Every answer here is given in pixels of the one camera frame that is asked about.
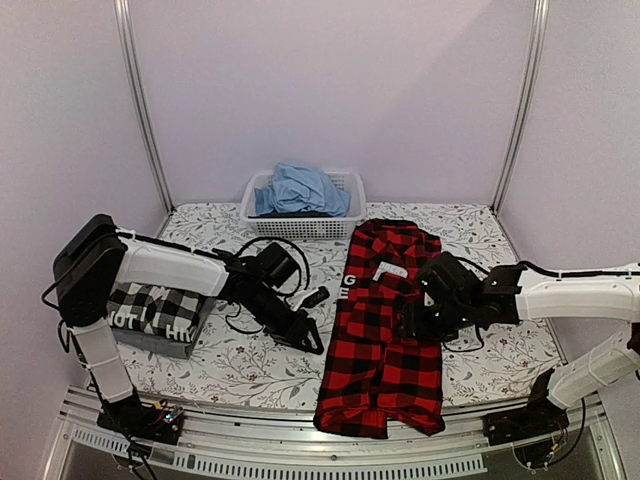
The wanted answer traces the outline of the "grey shirt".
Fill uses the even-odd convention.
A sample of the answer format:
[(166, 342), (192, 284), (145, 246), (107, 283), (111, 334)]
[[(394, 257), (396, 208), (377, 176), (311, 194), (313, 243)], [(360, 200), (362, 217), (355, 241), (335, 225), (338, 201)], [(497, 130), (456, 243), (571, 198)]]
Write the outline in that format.
[(197, 327), (195, 336), (190, 343), (175, 342), (158, 336), (145, 335), (143, 333), (110, 327), (115, 339), (120, 343), (166, 357), (188, 359), (191, 356), (191, 353), (200, 337), (202, 328), (204, 327), (208, 316), (212, 313), (216, 303), (214, 298), (207, 298), (208, 300), (205, 303), (200, 325)]

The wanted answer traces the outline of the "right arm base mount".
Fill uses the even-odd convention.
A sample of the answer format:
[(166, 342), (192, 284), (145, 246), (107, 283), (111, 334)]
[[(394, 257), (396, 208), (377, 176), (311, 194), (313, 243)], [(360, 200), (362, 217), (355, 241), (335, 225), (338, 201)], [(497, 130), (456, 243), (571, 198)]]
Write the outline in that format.
[(489, 445), (510, 444), (517, 462), (529, 470), (551, 465), (566, 440), (568, 426), (566, 411), (546, 400), (482, 417)]

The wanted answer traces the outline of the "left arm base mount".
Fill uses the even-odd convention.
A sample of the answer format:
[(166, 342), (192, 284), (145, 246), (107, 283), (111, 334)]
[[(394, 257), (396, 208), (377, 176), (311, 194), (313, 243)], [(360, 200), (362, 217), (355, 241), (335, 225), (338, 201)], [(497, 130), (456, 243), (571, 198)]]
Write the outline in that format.
[(169, 404), (166, 399), (143, 403), (136, 389), (118, 401), (108, 401), (95, 387), (101, 403), (97, 425), (121, 434), (125, 438), (143, 439), (167, 445), (177, 445), (184, 424), (184, 409)]

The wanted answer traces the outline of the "red black plaid shirt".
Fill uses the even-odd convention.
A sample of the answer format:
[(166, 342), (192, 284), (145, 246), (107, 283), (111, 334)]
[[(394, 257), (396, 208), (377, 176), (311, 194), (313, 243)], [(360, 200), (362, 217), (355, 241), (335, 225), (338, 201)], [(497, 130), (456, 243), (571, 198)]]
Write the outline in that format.
[(444, 430), (442, 353), (401, 333), (402, 309), (420, 296), (423, 264), (438, 237), (407, 220), (375, 218), (349, 245), (313, 417), (321, 432), (372, 439), (391, 420), (430, 436)]

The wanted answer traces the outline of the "black white plaid shirt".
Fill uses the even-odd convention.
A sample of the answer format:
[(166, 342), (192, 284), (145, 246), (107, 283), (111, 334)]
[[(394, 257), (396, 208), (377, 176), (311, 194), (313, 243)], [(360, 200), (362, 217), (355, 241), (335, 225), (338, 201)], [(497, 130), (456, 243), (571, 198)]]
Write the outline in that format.
[(207, 300), (184, 290), (121, 283), (107, 302), (107, 320), (112, 328), (190, 343)]

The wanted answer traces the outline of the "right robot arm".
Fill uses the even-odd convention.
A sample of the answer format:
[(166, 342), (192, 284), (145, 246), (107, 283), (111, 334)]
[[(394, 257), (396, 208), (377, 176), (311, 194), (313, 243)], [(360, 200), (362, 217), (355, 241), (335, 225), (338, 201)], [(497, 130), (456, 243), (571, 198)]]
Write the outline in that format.
[(405, 301), (400, 333), (408, 340), (446, 342), (462, 329), (537, 320), (612, 321), (618, 329), (577, 359), (541, 374), (517, 427), (537, 436), (584, 397), (639, 369), (639, 265), (554, 271), (529, 261), (482, 274), (448, 253), (428, 261)]

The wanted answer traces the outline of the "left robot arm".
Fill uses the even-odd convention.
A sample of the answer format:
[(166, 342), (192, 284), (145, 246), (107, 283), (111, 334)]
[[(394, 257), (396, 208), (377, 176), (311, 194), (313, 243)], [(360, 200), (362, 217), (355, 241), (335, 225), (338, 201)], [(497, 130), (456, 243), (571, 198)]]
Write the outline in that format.
[(148, 426), (148, 412), (116, 347), (116, 329), (171, 343), (193, 341), (208, 301), (248, 311), (276, 343), (319, 355), (324, 347), (308, 310), (326, 297), (311, 289), (302, 250), (277, 237), (249, 254), (209, 252), (118, 228), (91, 218), (53, 261), (53, 283), (42, 295), (69, 330), (71, 342), (111, 419), (128, 434)]

